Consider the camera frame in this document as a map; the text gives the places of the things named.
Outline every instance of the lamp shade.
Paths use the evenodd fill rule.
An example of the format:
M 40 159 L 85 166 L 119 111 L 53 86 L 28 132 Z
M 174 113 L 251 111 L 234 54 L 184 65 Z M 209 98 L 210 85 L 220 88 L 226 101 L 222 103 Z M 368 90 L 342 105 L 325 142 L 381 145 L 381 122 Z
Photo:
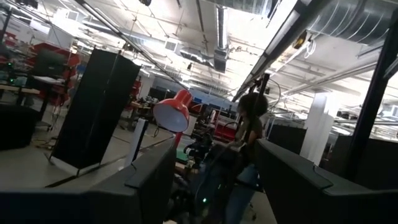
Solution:
M 188 90 L 180 90 L 174 98 L 160 101 L 154 106 L 156 122 L 170 131 L 185 131 L 189 121 L 187 106 L 191 101 L 192 95 Z

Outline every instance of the person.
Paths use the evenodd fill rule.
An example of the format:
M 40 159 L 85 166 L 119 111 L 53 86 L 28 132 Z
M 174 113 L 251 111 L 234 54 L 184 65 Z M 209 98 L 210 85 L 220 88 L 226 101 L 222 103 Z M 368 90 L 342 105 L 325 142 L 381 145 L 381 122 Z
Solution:
M 235 141 L 227 145 L 228 149 L 240 148 L 239 156 L 229 175 L 218 188 L 214 202 L 202 221 L 203 224 L 219 224 L 224 218 L 226 224 L 238 224 L 243 218 L 254 191 L 244 187 L 234 187 L 234 183 L 238 178 L 248 184 L 256 184 L 258 173 L 254 165 L 254 143 L 256 139 L 262 138 L 260 116 L 265 114 L 267 109 L 268 102 L 264 95 L 249 93 L 240 99 L 238 113 L 243 118 L 243 124 L 236 133 Z M 251 130 L 245 139 L 249 126 Z

